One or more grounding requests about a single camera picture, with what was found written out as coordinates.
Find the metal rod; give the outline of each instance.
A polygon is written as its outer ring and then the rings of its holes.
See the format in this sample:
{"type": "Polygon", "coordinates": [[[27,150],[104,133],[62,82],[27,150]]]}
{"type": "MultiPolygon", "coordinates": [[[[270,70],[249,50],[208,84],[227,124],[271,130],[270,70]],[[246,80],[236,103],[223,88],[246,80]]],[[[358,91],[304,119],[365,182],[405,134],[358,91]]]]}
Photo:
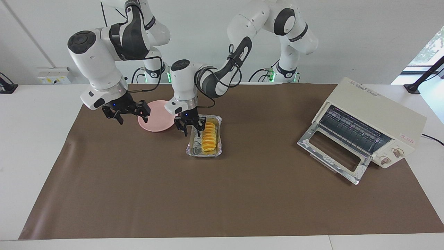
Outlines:
{"type": "Polygon", "coordinates": [[[444,64],[444,56],[439,59],[424,75],[422,75],[414,84],[406,84],[404,87],[410,94],[421,94],[418,91],[419,86],[426,81],[437,69],[444,64]]]}

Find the black clamp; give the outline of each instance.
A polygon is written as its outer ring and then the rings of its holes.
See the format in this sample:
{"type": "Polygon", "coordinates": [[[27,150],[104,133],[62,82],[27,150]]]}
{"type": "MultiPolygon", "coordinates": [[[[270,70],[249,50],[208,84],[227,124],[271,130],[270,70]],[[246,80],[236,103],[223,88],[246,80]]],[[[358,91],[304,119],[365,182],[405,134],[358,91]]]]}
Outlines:
{"type": "Polygon", "coordinates": [[[147,123],[151,113],[151,109],[145,100],[136,103],[128,92],[119,99],[103,105],[102,111],[106,118],[117,120],[120,125],[123,125],[122,114],[140,116],[147,123]]]}
{"type": "Polygon", "coordinates": [[[187,126],[195,127],[197,134],[200,137],[200,132],[205,130],[205,123],[206,117],[200,117],[197,108],[182,112],[174,119],[174,124],[177,129],[183,131],[185,137],[188,136],[187,126]]]}

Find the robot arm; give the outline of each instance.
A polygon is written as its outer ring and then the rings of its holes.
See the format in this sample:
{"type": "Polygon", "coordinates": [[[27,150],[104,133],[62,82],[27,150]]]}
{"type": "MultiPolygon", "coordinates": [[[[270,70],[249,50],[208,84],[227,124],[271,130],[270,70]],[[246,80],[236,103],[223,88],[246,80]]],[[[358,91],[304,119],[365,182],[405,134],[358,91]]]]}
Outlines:
{"type": "Polygon", "coordinates": [[[121,114],[141,116],[145,122],[150,109],[144,100],[136,103],[127,91],[128,84],[116,68],[115,61],[144,60],[147,69],[161,72],[161,54],[153,49],[147,32],[159,35],[155,44],[168,43],[169,31],[157,22],[145,1],[103,0],[116,7],[125,7],[127,22],[111,27],[81,31],[68,41],[69,53],[81,73],[90,81],[89,88],[81,95],[90,109],[102,107],[107,118],[123,123],[121,114]]]}
{"type": "MultiPolygon", "coordinates": [[[[186,132],[190,120],[198,120],[197,88],[210,98],[224,95],[233,75],[240,70],[251,52],[252,40],[261,29],[280,37],[281,61],[275,71],[278,72],[277,77],[284,81],[294,79],[300,52],[310,54],[317,48],[317,38],[302,19],[293,0],[277,0],[275,3],[251,1],[228,26],[230,54],[220,69],[188,60],[180,60],[172,65],[174,97],[165,108],[171,114],[179,115],[176,119],[180,121],[176,125],[180,130],[186,132]]],[[[203,130],[195,122],[192,125],[198,131],[203,130]]]]}

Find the wall socket plate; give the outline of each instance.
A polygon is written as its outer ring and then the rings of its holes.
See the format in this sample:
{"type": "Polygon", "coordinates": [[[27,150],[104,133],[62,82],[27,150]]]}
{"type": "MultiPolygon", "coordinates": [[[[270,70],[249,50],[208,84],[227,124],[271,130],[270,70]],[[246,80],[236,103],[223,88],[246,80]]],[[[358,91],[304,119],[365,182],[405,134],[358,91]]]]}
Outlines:
{"type": "Polygon", "coordinates": [[[37,68],[37,74],[41,84],[72,84],[74,75],[65,67],[57,68],[37,68]]]}

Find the white wall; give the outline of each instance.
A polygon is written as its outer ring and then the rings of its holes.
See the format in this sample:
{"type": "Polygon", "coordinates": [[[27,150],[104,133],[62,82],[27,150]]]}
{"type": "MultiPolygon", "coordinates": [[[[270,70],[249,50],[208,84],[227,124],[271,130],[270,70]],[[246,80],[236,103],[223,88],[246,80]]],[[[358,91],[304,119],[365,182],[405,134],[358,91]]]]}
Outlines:
{"type": "Polygon", "coordinates": [[[38,84],[37,67],[51,65],[0,1],[0,72],[17,84],[38,84]]]}
{"type": "MultiPolygon", "coordinates": [[[[77,31],[104,26],[98,0],[1,1],[11,6],[56,66],[70,67],[79,74],[66,42],[77,31]]],[[[171,42],[159,47],[165,61],[171,65],[186,58],[220,66],[228,53],[227,25],[248,2],[151,0],[153,13],[172,34],[171,42]]],[[[348,76],[363,84],[390,84],[444,25],[442,0],[299,0],[299,3],[320,41],[314,54],[301,57],[302,82],[336,83],[348,76]]],[[[106,8],[106,12],[108,23],[122,21],[113,9],[106,8]]],[[[39,62],[39,66],[48,66],[32,48],[28,48],[32,50],[30,58],[23,57],[24,48],[22,44],[18,46],[21,37],[2,37],[1,51],[7,50],[16,57],[12,61],[5,61],[3,56],[0,59],[0,70],[11,72],[11,77],[20,76],[8,69],[10,64],[32,68],[39,62]],[[5,46],[5,40],[17,46],[5,46]]],[[[271,33],[261,31],[253,42],[253,51],[242,67],[245,81],[256,69],[272,65],[280,55],[278,39],[271,33]]],[[[124,76],[130,77],[142,63],[117,65],[124,76]]],[[[31,83],[33,72],[28,71],[31,83]]]]}

